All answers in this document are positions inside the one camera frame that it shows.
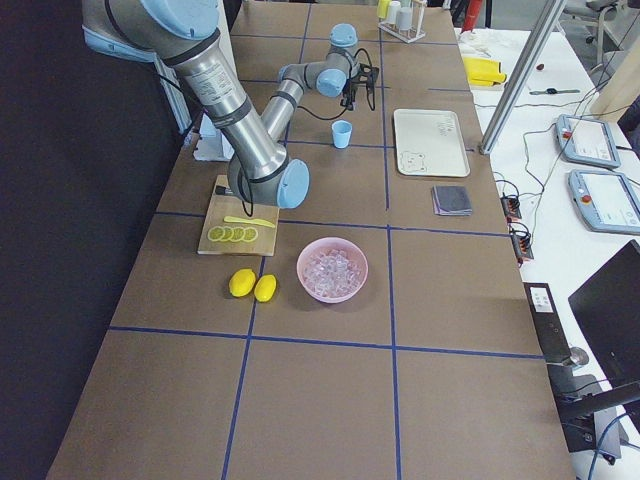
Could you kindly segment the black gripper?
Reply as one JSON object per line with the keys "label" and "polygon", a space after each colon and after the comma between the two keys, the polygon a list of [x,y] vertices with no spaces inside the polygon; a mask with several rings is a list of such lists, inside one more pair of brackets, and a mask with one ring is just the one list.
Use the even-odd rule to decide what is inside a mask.
{"label": "black gripper", "polygon": [[366,85],[368,81],[368,74],[360,69],[357,74],[353,77],[349,78],[344,86],[344,97],[342,99],[342,106],[347,107],[349,111],[354,111],[355,102],[353,99],[348,100],[348,98],[355,98],[357,95],[358,88],[362,85]]}

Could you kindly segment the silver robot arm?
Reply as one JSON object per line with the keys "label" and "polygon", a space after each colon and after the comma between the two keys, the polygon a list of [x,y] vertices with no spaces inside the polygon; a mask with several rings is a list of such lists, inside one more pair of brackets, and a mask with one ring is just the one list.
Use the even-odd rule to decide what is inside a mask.
{"label": "silver robot arm", "polygon": [[85,1],[83,30],[96,52],[131,61],[160,59],[195,93],[204,112],[231,144],[228,166],[233,194],[244,202],[298,207],[310,183],[307,165],[289,157],[279,139],[304,93],[340,97],[352,109],[359,86],[372,94],[378,68],[362,63],[355,28],[338,24],[320,62],[290,64],[279,88],[258,113],[220,48],[215,1]]}

